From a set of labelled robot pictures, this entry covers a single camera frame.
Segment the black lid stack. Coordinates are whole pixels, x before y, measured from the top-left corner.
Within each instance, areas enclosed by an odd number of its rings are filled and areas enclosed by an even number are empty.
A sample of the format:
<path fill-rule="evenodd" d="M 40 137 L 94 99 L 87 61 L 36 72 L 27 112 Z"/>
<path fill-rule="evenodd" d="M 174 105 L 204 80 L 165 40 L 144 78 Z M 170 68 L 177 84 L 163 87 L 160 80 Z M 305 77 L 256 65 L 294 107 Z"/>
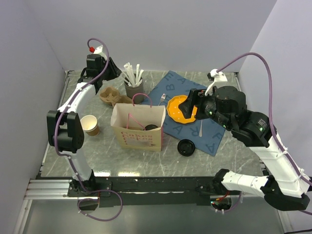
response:
<path fill-rule="evenodd" d="M 177 151 L 182 156 L 189 157 L 195 151 L 195 144 L 189 139 L 182 139 L 177 145 Z"/>

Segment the black coffee cup lid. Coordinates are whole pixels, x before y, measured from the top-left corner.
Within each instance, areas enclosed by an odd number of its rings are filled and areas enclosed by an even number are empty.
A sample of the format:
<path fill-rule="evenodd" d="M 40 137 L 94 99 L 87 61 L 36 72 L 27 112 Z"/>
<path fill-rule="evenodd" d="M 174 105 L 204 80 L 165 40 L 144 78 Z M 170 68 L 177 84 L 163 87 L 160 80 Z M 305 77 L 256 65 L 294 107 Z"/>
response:
<path fill-rule="evenodd" d="M 156 129 L 158 128 L 158 126 L 154 125 L 154 124 L 149 124 L 145 127 L 145 131 L 150 131 L 150 130 L 153 130 L 153 129 Z"/>

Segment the pink kraft paper bag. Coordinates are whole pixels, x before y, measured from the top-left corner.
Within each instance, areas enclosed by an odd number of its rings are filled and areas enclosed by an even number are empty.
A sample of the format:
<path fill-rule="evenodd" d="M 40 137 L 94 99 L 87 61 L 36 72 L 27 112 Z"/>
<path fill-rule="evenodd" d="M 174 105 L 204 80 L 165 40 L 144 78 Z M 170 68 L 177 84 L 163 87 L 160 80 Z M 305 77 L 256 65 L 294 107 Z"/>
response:
<path fill-rule="evenodd" d="M 111 116 L 111 127 L 122 148 L 160 152 L 163 142 L 164 106 L 117 103 Z"/>

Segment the brown paper cups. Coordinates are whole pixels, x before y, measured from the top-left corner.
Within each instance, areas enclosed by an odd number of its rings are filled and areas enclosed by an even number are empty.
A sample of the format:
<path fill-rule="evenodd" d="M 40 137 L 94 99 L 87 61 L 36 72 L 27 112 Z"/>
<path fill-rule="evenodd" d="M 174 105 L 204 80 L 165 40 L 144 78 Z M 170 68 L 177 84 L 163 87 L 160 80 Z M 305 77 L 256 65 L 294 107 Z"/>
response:
<path fill-rule="evenodd" d="M 100 133 L 98 120 L 93 115 L 86 115 L 80 120 L 83 131 L 89 136 L 96 136 Z"/>

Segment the brown pulp cup carrier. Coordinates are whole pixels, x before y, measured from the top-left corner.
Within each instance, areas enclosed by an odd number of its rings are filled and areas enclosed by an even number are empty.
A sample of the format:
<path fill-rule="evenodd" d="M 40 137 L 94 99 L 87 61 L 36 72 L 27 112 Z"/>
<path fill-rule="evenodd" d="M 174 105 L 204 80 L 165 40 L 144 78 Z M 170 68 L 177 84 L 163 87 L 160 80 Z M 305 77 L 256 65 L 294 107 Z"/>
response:
<path fill-rule="evenodd" d="M 131 127 L 131 126 L 127 126 L 126 129 L 130 129 L 130 130 L 137 130 L 137 131 L 145 131 L 144 127 Z"/>

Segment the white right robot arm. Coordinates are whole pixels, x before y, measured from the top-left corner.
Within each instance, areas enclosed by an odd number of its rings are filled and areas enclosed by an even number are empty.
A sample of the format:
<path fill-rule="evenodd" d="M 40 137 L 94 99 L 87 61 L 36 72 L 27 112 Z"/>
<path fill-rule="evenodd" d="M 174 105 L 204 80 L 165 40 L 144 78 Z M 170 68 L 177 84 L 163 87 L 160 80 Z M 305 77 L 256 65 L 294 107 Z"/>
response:
<path fill-rule="evenodd" d="M 309 176 L 304 174 L 282 146 L 277 130 L 270 126 L 269 118 L 260 112 L 247 109 L 246 96 L 233 86 L 213 87 L 206 95 L 203 90 L 191 89 L 186 100 L 179 104 L 186 119 L 196 108 L 196 119 L 211 119 L 253 151 L 263 162 L 269 174 L 264 176 L 242 175 L 220 169 L 207 190 L 213 194 L 240 191 L 265 199 L 281 211 L 304 211 L 312 190 Z"/>

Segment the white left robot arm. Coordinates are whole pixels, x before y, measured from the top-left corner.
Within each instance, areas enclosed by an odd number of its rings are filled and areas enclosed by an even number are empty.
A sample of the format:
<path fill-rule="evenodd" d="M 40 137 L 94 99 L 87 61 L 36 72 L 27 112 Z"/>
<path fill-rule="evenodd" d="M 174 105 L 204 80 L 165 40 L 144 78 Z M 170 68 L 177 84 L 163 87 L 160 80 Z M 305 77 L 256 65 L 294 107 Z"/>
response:
<path fill-rule="evenodd" d="M 82 149 L 84 131 L 79 114 L 98 93 L 103 81 L 118 78 L 121 70 L 110 56 L 103 57 L 100 54 L 88 55 L 86 64 L 69 99 L 56 111 L 48 112 L 47 130 L 50 146 L 70 165 L 73 178 L 71 188 L 91 196 L 97 192 L 97 184 Z"/>

